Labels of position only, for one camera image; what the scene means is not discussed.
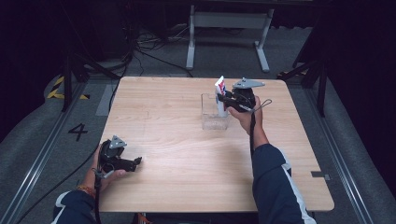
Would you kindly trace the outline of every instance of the light wood surface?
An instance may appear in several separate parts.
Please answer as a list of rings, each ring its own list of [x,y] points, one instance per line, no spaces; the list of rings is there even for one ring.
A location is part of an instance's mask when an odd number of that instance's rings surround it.
[[[124,77],[101,142],[113,134],[128,146],[121,155],[143,157],[134,173],[113,182],[101,195],[105,212],[249,212],[253,201],[248,135],[230,117],[227,130],[203,130],[201,94],[214,93],[216,78]],[[239,79],[225,79],[227,89]],[[263,127],[281,148],[308,211],[334,204],[286,84],[260,80]]]

